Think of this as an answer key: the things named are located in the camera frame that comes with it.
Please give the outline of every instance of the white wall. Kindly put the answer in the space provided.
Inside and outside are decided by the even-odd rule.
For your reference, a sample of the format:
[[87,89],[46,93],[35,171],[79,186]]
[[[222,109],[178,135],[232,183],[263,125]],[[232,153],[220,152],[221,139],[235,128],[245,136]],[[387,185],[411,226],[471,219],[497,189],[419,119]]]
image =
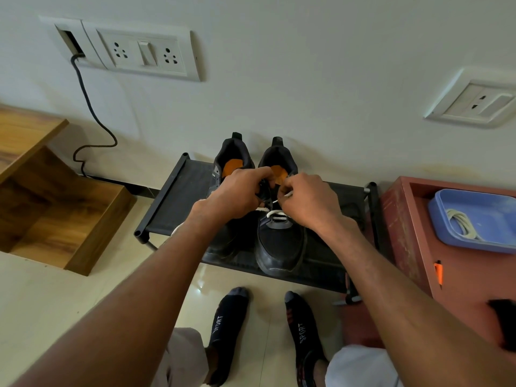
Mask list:
[[275,135],[300,167],[354,184],[415,175],[516,186],[516,121],[496,130],[422,115],[465,65],[516,70],[516,0],[2,0],[0,103],[66,116],[70,156],[108,142],[37,14],[183,25],[206,81],[83,69],[116,149],[89,173],[159,188],[180,154],[213,160],[240,131],[257,162]]

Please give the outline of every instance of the tiled floor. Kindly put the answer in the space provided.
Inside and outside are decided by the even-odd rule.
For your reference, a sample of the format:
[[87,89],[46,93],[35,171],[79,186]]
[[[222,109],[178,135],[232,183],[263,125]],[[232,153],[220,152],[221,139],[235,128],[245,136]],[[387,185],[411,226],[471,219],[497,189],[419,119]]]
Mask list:
[[[149,256],[132,232],[151,201],[138,198],[88,277],[0,253],[0,386],[12,382]],[[157,245],[165,239],[151,237]],[[228,387],[297,385],[286,291],[303,294],[312,306],[327,357],[339,350],[340,323],[331,305],[339,299],[337,293],[204,264],[190,285],[177,326],[197,329],[206,344],[218,302],[235,286],[249,288],[252,298]]]

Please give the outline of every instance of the white pants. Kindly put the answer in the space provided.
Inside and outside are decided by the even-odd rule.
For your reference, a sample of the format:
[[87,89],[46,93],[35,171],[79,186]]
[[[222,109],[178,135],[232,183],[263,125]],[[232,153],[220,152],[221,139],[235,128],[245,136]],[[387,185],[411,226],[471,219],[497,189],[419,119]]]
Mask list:
[[[208,374],[201,334],[194,329],[172,332],[152,387],[199,387]],[[296,373],[292,367],[292,378]],[[326,372],[326,387],[403,387],[385,349],[349,345],[338,351]]]

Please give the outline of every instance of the hand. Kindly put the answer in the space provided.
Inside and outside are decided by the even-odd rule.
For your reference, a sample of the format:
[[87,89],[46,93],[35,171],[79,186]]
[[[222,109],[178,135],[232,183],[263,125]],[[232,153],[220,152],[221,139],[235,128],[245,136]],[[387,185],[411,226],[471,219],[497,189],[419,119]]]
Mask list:
[[262,179],[267,179],[270,187],[274,187],[275,177],[270,167],[236,169],[206,199],[207,205],[215,208],[226,222],[243,217],[260,206],[256,193],[260,191]]
[[[293,195],[285,197],[292,190]],[[319,235],[325,227],[336,223],[360,232],[353,219],[342,215],[337,194],[319,175],[302,172],[285,179],[278,191],[278,202],[283,211],[298,224]]]

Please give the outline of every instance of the wall plate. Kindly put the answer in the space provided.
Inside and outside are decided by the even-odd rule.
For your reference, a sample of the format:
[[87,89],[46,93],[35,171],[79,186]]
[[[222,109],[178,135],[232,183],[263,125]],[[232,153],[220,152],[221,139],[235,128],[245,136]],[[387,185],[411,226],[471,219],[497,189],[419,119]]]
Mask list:
[[515,111],[515,72],[465,67],[425,118],[490,128],[500,126]]
[[200,81],[185,27],[83,21],[107,69]]
[[52,42],[54,42],[59,52],[68,60],[68,62],[70,62],[70,58],[79,51],[70,39],[69,35],[66,33],[67,31],[73,35],[74,40],[80,46],[80,50],[86,56],[84,58],[77,59],[76,63],[78,65],[106,69],[88,39],[81,19],[66,19],[62,17],[48,16],[40,16],[39,19],[45,25],[48,36]]

